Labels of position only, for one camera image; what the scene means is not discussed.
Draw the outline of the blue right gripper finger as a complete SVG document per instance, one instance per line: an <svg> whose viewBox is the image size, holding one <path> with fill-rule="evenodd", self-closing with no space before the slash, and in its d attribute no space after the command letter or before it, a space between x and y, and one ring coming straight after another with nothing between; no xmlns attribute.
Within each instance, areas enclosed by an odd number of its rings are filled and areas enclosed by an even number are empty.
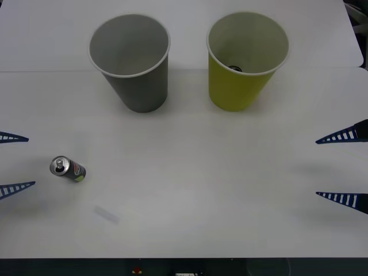
<svg viewBox="0 0 368 276"><path fill-rule="evenodd" d="M367 119L316 140L316 144L367 143Z"/></svg>
<svg viewBox="0 0 368 276"><path fill-rule="evenodd" d="M326 191L317 191L316 194L335 203L367 214L367 193L330 193Z"/></svg>

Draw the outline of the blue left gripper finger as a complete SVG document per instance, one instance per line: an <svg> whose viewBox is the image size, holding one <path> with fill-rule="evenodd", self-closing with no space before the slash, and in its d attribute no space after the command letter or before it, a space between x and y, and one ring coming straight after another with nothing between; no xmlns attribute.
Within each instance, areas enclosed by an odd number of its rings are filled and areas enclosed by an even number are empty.
<svg viewBox="0 0 368 276"><path fill-rule="evenodd" d="M15 195L23 190L32 187L35 184L35 181L32 182L23 182L23 183L15 183L10 185L1 185L1 200L8 198L12 195Z"/></svg>
<svg viewBox="0 0 368 276"><path fill-rule="evenodd" d="M0 143L26 143L29 139L27 137L23 137L20 135L16 135L13 133L0 132Z"/></svg>

